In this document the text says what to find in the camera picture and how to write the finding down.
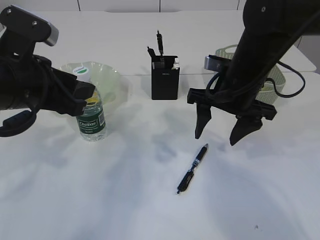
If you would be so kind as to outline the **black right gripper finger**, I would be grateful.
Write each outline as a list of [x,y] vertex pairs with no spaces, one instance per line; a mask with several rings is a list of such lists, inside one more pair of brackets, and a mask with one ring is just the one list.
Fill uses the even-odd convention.
[[262,126],[263,123],[260,117],[238,117],[229,137],[230,145],[234,146],[247,135],[260,130]]
[[196,126],[195,138],[199,139],[203,133],[207,123],[212,119],[211,107],[209,105],[197,103],[196,104]]

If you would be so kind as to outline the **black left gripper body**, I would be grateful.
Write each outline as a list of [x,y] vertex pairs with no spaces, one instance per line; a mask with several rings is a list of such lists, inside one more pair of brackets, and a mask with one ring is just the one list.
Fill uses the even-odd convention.
[[72,117],[84,113],[86,100],[95,91],[92,83],[78,80],[74,74],[52,67],[52,62],[43,56],[33,55],[31,69],[21,75],[19,83],[35,99],[35,109],[67,114]]

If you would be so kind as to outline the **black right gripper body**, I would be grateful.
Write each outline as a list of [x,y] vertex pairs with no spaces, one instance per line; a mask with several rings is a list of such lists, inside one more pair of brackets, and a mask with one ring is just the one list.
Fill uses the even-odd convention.
[[205,89],[190,88],[187,94],[188,104],[201,104],[209,108],[214,107],[229,114],[240,117],[263,117],[266,120],[273,120],[277,110],[273,105],[254,99],[248,106],[236,101],[231,94],[227,94],[225,100],[219,100],[218,93],[213,93],[211,85],[213,82],[219,83],[219,77],[224,76],[225,72],[217,72],[209,81]]

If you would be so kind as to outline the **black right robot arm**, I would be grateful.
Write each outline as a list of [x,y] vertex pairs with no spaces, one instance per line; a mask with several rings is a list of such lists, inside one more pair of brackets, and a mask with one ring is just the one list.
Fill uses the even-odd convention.
[[257,100],[271,69],[303,35],[320,32],[320,3],[317,0],[248,0],[243,8],[244,31],[231,59],[209,55],[206,70],[214,72],[206,88],[191,88],[187,102],[196,104],[194,135],[198,139],[211,120],[215,107],[237,119],[229,142],[235,145],[271,121],[276,108]]

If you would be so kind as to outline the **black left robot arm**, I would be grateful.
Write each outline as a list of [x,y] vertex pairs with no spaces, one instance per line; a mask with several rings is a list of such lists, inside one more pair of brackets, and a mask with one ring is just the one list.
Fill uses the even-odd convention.
[[33,55],[26,61],[2,57],[0,109],[22,111],[3,120],[0,136],[25,132],[35,123],[40,110],[80,116],[94,91],[93,84],[52,67],[52,62],[43,56]]

